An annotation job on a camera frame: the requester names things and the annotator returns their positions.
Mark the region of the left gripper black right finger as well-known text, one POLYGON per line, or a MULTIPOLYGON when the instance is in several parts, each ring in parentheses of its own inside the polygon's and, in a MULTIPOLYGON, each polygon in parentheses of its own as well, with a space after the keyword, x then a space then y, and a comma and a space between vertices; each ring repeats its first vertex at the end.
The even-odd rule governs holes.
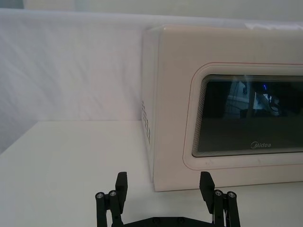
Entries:
POLYGON ((199 189, 209 213, 212 215, 214 227, 240 227, 237 194, 232 191, 223 193, 215 189, 209 172, 200 173, 199 189))

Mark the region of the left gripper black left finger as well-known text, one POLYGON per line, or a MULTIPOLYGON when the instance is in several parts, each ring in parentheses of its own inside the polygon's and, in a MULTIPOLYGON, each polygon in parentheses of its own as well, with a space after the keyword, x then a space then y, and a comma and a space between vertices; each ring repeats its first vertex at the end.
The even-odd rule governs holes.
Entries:
POLYGON ((124 226, 121 219, 121 214, 124 210, 127 189, 127 172, 119 172, 114 190, 111 190, 108 194, 104 194, 103 192, 96 193, 97 227, 107 227, 108 210, 111 212, 112 226, 124 226))

